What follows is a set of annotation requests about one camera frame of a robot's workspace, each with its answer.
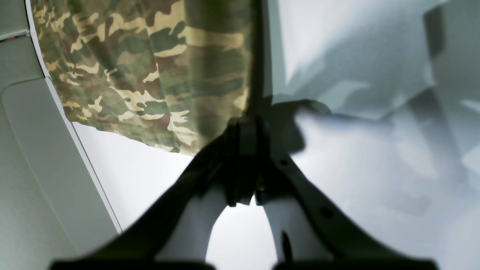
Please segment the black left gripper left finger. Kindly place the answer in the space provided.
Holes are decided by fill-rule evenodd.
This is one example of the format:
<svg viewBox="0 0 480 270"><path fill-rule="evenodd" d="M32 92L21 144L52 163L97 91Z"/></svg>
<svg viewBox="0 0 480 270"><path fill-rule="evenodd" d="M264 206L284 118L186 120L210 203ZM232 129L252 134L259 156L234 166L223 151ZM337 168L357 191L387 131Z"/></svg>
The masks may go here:
<svg viewBox="0 0 480 270"><path fill-rule="evenodd" d="M129 229L52 270L212 270L206 251L221 212L249 204L257 186L258 118L232 118Z"/></svg>

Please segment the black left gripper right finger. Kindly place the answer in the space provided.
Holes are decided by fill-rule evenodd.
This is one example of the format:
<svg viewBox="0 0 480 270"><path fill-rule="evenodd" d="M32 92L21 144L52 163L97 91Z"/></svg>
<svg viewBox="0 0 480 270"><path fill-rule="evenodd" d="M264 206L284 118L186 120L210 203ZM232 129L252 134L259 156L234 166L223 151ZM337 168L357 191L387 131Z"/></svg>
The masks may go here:
<svg viewBox="0 0 480 270"><path fill-rule="evenodd" d="M259 109L262 150L256 202L264 207L278 256L275 270L436 270L430 259L405 256L361 229L315 187L290 157L305 144L294 123L301 109L330 110L312 100Z"/></svg>

